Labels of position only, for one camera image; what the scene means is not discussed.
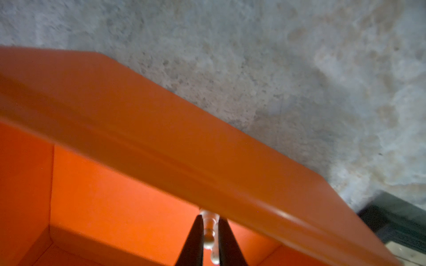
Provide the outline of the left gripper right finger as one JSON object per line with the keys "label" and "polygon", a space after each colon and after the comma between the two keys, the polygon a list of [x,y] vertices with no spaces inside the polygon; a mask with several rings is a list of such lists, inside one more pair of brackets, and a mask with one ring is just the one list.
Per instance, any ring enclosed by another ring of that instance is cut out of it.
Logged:
{"label": "left gripper right finger", "polygon": [[219,258],[221,266],[248,266],[247,261],[238,245],[226,218],[220,218],[219,230]]}

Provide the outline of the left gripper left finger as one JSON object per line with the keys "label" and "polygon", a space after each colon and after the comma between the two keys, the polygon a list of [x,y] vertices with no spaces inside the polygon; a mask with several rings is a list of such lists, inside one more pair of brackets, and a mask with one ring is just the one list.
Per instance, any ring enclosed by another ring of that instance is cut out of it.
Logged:
{"label": "left gripper left finger", "polygon": [[192,225],[175,266],[202,266],[204,254],[204,223],[198,215]]}

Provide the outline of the white pawn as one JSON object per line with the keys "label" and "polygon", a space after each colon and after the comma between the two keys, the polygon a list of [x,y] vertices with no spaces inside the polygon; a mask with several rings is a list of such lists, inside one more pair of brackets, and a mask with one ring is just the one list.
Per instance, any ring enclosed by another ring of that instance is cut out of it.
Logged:
{"label": "white pawn", "polygon": [[214,265],[219,266],[220,254],[218,223],[220,216],[206,209],[201,209],[200,214],[203,218],[204,224],[204,248],[211,251],[211,262]]}

